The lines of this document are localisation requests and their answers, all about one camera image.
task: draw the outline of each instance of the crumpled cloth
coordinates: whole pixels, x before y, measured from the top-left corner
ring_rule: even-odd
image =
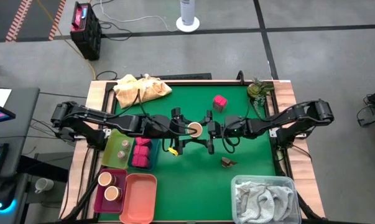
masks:
[[[248,181],[236,185],[236,200],[241,223],[277,222],[290,215],[294,192],[288,187]]]
[[[161,81],[159,78],[152,78],[145,74],[144,78],[136,80],[132,75],[125,75],[124,78],[117,81],[114,86],[116,98],[119,101],[121,108],[131,106],[137,96],[137,91],[140,90],[140,98],[142,102],[154,100],[165,96],[172,92],[172,89]]]

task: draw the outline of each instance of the pink tray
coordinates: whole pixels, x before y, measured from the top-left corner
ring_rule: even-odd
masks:
[[[100,173],[102,172],[109,172],[116,177],[117,182],[115,183],[115,186],[123,190],[123,195],[120,200],[109,202],[104,197],[106,187],[98,184],[98,191],[96,193],[95,206],[93,209],[96,213],[121,213],[124,209],[127,172],[123,169],[103,169]]]

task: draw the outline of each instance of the small plant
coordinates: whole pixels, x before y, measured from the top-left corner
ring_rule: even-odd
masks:
[[[266,96],[269,96],[269,92],[273,90],[273,86],[254,78],[254,83],[250,84],[247,88],[248,97],[253,100],[254,109],[256,114],[259,116],[259,106],[263,106]]]

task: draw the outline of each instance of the yellow cloth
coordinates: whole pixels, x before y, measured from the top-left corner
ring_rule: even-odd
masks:
[[[152,78],[145,74],[144,78],[136,80],[132,75],[125,75],[124,78],[117,81],[114,86],[116,98],[121,108],[130,106],[137,96],[137,90],[140,90],[142,102],[154,100],[172,92],[172,89],[159,78]]]

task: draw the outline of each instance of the gray towel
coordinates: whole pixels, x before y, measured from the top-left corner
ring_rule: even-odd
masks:
[[[236,185],[237,217],[240,223],[281,221],[289,216],[294,193],[288,187],[243,182]]]

